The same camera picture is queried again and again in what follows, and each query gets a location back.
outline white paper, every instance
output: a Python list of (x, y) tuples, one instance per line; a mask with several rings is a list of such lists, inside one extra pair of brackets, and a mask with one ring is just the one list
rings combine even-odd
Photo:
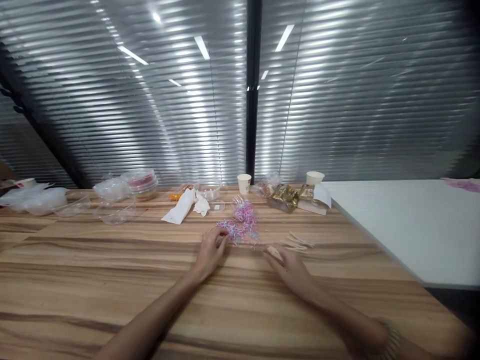
[(315, 189), (313, 190), (313, 199), (324, 203), (330, 209), (332, 208), (332, 198), (330, 197), (330, 192), (327, 187), (321, 183), (315, 185)]
[(194, 203), (194, 194), (193, 190), (186, 189), (176, 206), (161, 219), (167, 223), (180, 225)]
[(195, 206), (193, 211), (201, 214), (202, 216), (207, 215), (207, 212), (210, 210), (209, 202), (197, 191)]

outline paper cup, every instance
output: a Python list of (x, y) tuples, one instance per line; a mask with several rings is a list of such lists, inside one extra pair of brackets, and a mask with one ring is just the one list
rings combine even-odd
[(306, 173), (306, 184), (315, 185), (320, 184), (324, 179), (325, 175), (317, 171), (309, 171)]
[(252, 180), (252, 176), (248, 174), (240, 174), (236, 178), (238, 179), (238, 188), (240, 189), (240, 194), (248, 194), (250, 191), (250, 181)]
[(28, 179), (15, 181), (15, 185), (22, 189), (28, 189), (33, 188), (35, 185), (37, 185), (37, 182), (33, 177), (30, 177)]

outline window blind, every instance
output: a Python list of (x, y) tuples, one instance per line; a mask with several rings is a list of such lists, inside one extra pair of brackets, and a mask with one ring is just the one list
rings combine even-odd
[(246, 0), (3, 0), (0, 37), (32, 107), (92, 184), (245, 172)]
[(479, 55), (461, 1), (263, 0), (256, 178), (448, 175), (475, 137)]
[(0, 158), (21, 179), (75, 189), (72, 179), (45, 146), (27, 119), (13, 110), (10, 98), (0, 96)]

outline wood grain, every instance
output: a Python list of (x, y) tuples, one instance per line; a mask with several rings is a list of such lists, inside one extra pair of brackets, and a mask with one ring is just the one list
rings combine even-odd
[[(224, 188), (230, 201), (235, 188)], [(304, 261), (319, 283), (370, 316), (393, 320), (430, 351), (448, 353), (466, 328), (371, 239), (332, 209), (286, 214), (249, 198), (263, 244), (289, 231), (315, 242)], [(117, 226), (91, 216), (32, 217), (0, 210), (0, 357), (89, 359), (195, 259), (202, 232), (231, 217), (160, 219), (167, 192)], [(285, 289), (258, 251), (228, 247), (224, 264), (184, 307), (153, 359), (348, 359), (335, 331)]]

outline bracelet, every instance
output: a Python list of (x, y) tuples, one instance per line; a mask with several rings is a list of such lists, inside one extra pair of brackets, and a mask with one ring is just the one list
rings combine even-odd
[(388, 330), (388, 345), (382, 354), (367, 354), (366, 357), (368, 360), (396, 360), (399, 357), (400, 332), (391, 321), (382, 318), (376, 320)]

